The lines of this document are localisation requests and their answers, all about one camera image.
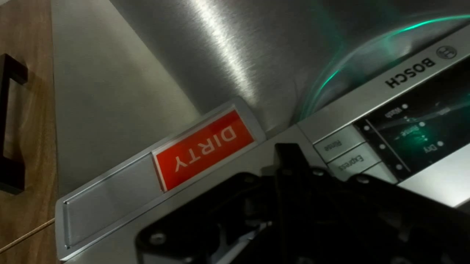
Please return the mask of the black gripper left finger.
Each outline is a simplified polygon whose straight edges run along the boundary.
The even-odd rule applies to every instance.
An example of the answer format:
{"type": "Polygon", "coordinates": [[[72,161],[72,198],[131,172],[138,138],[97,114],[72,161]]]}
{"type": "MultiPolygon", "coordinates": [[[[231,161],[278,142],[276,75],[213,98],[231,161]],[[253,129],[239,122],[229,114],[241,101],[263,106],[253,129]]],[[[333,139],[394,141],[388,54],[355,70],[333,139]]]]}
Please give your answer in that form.
{"type": "Polygon", "coordinates": [[[138,264],[301,264],[289,170],[236,173],[144,227],[138,264]]]}

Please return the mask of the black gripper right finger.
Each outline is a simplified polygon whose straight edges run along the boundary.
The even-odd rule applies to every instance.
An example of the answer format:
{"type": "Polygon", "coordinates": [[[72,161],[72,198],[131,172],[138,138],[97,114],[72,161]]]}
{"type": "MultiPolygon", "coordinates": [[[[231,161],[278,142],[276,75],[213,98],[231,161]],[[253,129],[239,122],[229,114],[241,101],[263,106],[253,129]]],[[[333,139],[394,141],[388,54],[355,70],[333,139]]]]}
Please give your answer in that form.
{"type": "Polygon", "coordinates": [[[469,213],[366,173],[345,182],[275,147],[285,264],[470,264],[469,213]]]}

